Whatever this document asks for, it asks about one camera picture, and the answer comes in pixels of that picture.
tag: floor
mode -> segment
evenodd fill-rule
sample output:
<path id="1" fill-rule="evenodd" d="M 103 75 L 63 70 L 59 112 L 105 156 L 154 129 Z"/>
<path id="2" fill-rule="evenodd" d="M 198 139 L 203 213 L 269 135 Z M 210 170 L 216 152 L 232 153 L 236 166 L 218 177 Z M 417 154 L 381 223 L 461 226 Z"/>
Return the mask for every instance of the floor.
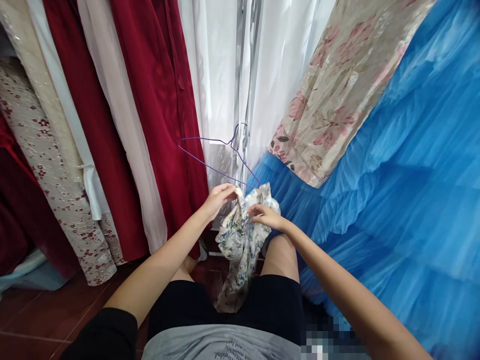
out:
<path id="1" fill-rule="evenodd" d="M 117 273 L 99 286 L 88 286 L 78 274 L 57 291 L 8 289 L 0 301 L 0 353 L 2 359 L 59 359 L 83 326 L 103 307 L 138 264 L 118 267 Z M 229 264 L 221 256 L 209 256 L 197 265 L 192 278 L 206 285 L 215 300 Z M 147 342 L 148 319 L 138 331 L 137 358 Z"/>

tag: leg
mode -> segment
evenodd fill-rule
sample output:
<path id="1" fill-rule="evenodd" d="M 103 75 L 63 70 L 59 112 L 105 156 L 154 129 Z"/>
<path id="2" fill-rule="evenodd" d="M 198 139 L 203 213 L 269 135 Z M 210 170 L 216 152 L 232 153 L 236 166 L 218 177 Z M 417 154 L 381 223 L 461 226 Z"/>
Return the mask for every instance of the leg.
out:
<path id="1" fill-rule="evenodd" d="M 185 260 L 183 260 L 183 263 L 176 271 L 175 275 L 173 275 L 173 277 L 171 278 L 170 282 L 175 280 L 185 280 L 193 282 L 194 280 L 190 276 L 190 273 L 195 269 L 197 263 L 198 262 L 196 260 L 193 260 L 190 256 L 187 255 Z"/>
<path id="2" fill-rule="evenodd" d="M 260 277 L 252 279 L 243 306 L 229 323 L 263 330 L 300 345 L 302 290 L 297 253 L 286 235 L 271 240 Z"/>
<path id="3" fill-rule="evenodd" d="M 197 261 L 187 256 L 151 308 L 149 340 L 166 329 L 220 323 L 207 289 L 190 276 L 196 265 Z"/>
<path id="4" fill-rule="evenodd" d="M 275 236 L 266 251 L 260 276 L 280 275 L 300 283 L 297 251 L 287 235 Z"/>

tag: forearm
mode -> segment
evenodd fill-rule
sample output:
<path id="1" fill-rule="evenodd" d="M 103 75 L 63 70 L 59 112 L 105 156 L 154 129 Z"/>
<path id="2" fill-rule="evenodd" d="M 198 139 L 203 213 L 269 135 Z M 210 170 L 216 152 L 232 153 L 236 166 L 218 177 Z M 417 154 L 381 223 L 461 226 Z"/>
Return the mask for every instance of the forearm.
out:
<path id="1" fill-rule="evenodd" d="M 208 219 L 201 211 L 194 213 L 165 245 L 120 285 L 105 307 L 131 313 L 140 326 L 207 224 Z"/>
<path id="2" fill-rule="evenodd" d="M 289 222 L 285 233 L 373 358 L 431 359 L 382 302 L 303 231 Z"/>

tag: person's left hand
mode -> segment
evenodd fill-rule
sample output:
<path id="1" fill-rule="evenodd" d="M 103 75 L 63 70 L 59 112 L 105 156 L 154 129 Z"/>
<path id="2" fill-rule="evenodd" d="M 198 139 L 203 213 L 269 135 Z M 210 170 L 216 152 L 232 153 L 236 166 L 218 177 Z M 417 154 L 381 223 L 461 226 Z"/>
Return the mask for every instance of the person's left hand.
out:
<path id="1" fill-rule="evenodd" d="M 205 214 L 208 222 L 211 222 L 218 215 L 223 205 L 235 199 L 237 199 L 235 185 L 229 183 L 218 185 L 211 189 L 210 195 L 208 195 L 200 210 Z"/>

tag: blue ruffled tulle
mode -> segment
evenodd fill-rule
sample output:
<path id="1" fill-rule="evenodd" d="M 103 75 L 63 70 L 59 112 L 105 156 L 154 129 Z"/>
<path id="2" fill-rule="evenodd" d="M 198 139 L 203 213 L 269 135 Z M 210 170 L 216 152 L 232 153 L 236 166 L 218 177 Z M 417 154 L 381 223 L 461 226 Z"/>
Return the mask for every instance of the blue ruffled tulle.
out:
<path id="1" fill-rule="evenodd" d="M 282 215 L 435 357 L 471 356 L 480 337 L 480 2 L 437 1 L 323 187 L 269 153 L 254 172 Z M 340 317 L 300 269 L 303 292 Z"/>

